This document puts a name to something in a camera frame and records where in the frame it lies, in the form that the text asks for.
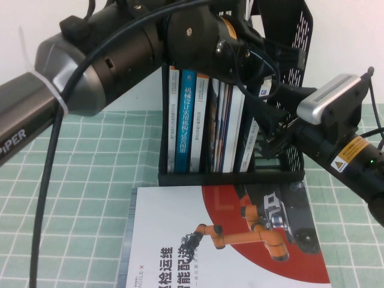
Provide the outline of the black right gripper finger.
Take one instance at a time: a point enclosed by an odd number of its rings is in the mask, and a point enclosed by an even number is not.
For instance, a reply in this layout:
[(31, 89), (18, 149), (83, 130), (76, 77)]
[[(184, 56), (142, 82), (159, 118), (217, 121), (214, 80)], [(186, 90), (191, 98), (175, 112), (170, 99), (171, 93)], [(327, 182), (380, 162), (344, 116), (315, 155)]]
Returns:
[(261, 128), (277, 128), (280, 122), (286, 124), (289, 120), (296, 119), (299, 103), (316, 91), (316, 88), (280, 86), (267, 102), (249, 96), (248, 109)]

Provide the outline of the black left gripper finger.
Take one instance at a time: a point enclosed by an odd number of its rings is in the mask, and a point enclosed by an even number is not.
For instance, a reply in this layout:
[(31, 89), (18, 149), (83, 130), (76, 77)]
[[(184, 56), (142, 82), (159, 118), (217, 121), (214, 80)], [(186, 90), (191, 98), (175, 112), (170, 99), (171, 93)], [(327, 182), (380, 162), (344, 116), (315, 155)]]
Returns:
[(280, 51), (280, 68), (305, 68), (306, 51), (288, 47)]

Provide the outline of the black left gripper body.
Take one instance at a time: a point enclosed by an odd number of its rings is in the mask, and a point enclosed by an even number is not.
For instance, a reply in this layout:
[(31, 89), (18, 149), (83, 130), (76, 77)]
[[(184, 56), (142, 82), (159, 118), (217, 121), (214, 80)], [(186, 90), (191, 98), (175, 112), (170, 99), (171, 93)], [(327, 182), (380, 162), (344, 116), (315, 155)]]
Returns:
[(267, 76), (273, 76), (280, 82), (278, 65), (267, 54), (264, 38), (246, 20), (232, 16), (221, 16), (231, 37), (237, 40), (231, 48), (235, 54), (235, 62), (242, 83), (253, 83)]

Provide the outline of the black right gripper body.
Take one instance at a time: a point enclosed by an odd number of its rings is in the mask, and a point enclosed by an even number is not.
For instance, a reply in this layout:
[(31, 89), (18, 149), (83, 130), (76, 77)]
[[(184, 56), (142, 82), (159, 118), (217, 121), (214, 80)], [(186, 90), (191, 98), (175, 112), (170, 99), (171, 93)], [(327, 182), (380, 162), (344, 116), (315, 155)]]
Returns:
[(292, 145), (293, 134), (301, 120), (298, 117), (289, 118), (289, 122), (283, 123), (263, 143), (264, 156), (278, 156)]

